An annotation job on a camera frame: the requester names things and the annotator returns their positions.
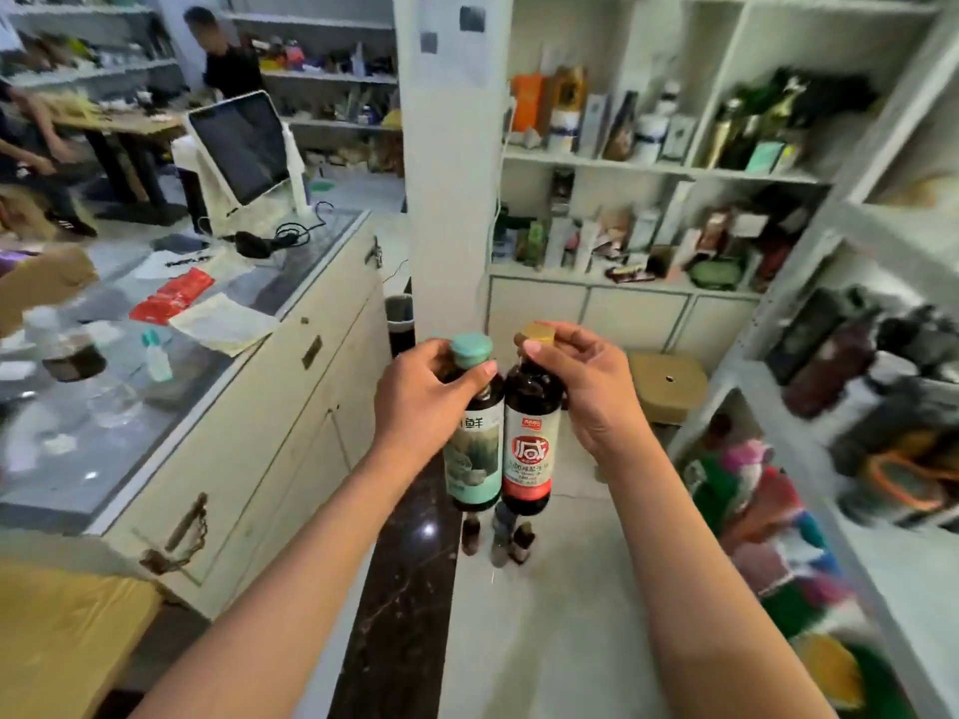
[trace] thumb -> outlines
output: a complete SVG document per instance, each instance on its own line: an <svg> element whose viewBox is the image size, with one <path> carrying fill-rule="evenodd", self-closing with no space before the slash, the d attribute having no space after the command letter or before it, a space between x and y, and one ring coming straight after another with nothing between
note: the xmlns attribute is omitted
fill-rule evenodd
<svg viewBox="0 0 959 719"><path fill-rule="evenodd" d="M450 388L459 398L469 401L493 379L494 375L496 375L496 362L487 360L485 363L474 366L450 383Z"/></svg>
<svg viewBox="0 0 959 719"><path fill-rule="evenodd" d="M586 366L556 346L538 340L523 340L522 349L534 363L556 374L567 387L582 380Z"/></svg>

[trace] black hair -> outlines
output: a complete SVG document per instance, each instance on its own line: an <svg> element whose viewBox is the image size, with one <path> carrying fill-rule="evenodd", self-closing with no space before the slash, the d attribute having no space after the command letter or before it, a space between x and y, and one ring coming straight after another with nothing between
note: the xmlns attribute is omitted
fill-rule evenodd
<svg viewBox="0 0 959 719"><path fill-rule="evenodd" d="M217 16L206 7L190 7L183 13L183 21L200 27L217 27Z"/></svg>

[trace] red packet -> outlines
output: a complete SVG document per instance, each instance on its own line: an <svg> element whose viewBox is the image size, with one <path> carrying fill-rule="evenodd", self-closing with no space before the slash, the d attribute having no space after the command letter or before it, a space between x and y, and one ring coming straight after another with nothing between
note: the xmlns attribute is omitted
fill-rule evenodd
<svg viewBox="0 0 959 719"><path fill-rule="evenodd" d="M170 318L183 313L215 281L202 270L192 267L185 275L174 277L139 303L129 312L129 319L153 325L169 325Z"/></svg>

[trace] trash can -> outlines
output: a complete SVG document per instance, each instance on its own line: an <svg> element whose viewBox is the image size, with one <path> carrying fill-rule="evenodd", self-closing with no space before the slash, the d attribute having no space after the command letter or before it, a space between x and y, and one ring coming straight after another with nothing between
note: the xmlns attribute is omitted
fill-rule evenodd
<svg viewBox="0 0 959 719"><path fill-rule="evenodd" d="M413 295L404 293L387 298L387 326L390 329L390 349L394 358L416 345Z"/></svg>

